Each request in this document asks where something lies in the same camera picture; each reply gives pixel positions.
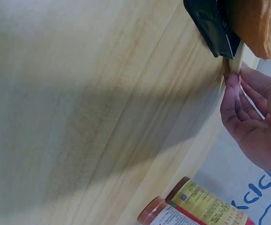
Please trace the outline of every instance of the label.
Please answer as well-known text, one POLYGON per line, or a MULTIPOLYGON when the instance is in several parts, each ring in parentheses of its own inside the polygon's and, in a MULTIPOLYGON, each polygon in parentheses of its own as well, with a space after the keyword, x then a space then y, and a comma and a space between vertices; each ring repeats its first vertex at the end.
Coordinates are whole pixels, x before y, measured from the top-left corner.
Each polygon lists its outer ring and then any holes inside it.
POLYGON ((151 222, 150 225, 201 225, 186 215, 167 205, 151 222))
POLYGON ((245 225, 248 220, 242 211, 191 180, 183 185, 171 201, 170 204, 180 212, 192 214, 207 225, 245 225))

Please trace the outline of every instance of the wooden table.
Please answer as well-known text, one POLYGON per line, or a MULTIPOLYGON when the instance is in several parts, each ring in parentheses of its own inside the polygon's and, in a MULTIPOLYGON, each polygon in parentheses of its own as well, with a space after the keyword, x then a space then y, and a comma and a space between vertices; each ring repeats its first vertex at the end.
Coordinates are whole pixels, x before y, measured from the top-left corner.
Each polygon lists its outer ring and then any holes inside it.
POLYGON ((0 0, 0 225, 133 225, 221 130, 222 58, 181 0, 0 0))

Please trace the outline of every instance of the black object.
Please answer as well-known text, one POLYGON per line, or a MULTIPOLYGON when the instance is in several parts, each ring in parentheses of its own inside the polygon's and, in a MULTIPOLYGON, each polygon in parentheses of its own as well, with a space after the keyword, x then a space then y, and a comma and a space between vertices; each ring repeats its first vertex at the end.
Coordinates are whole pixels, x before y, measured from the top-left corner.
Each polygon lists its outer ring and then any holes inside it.
POLYGON ((232 60, 241 39, 229 28, 226 0, 183 0, 183 4, 213 55, 232 60))

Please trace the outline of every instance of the jar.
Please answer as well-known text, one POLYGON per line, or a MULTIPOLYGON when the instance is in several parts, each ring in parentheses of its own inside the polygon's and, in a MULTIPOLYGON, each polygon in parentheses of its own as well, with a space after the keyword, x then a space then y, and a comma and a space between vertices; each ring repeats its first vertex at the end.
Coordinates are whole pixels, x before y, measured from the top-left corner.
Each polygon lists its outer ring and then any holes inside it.
POLYGON ((255 225, 242 211, 218 199, 188 177, 177 183, 166 202, 206 225, 255 225))
POLYGON ((160 197, 146 206, 137 221, 142 225, 205 225, 182 214, 160 197))

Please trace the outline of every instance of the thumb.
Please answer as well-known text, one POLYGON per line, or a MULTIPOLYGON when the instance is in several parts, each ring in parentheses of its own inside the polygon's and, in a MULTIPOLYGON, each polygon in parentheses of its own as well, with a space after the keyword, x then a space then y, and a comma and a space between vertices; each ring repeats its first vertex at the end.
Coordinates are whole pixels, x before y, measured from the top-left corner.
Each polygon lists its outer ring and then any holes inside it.
POLYGON ((246 84, 264 98, 268 99, 271 95, 271 77, 245 66, 241 67, 240 75, 246 84))

